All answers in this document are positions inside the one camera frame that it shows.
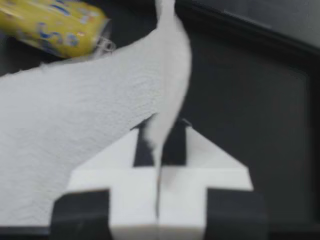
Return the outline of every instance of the black surface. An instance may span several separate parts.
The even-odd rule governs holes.
[[[126,0],[94,4],[113,18],[111,38],[118,47],[156,26],[154,12]],[[254,187],[266,201],[271,239],[293,239],[288,232],[306,236],[297,239],[315,239],[320,233],[316,49],[208,9],[186,6],[177,5],[193,54],[182,117],[248,165]],[[0,74],[55,60],[9,41],[0,54]]]
[[[266,240],[267,215],[255,192],[207,190],[204,240]]]
[[[320,47],[319,0],[190,0]]]

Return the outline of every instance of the white object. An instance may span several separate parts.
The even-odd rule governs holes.
[[[138,129],[71,173],[67,192],[109,190],[109,223],[115,240],[156,240],[157,180],[154,167],[133,167]]]
[[[193,128],[186,129],[186,166],[163,166],[159,239],[202,240],[207,190],[253,190],[248,168]]]

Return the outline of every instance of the white paper towel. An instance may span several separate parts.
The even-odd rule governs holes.
[[[175,78],[189,77],[173,3],[163,0],[147,37],[112,55],[0,78],[0,226],[47,226],[70,172],[157,112]]]

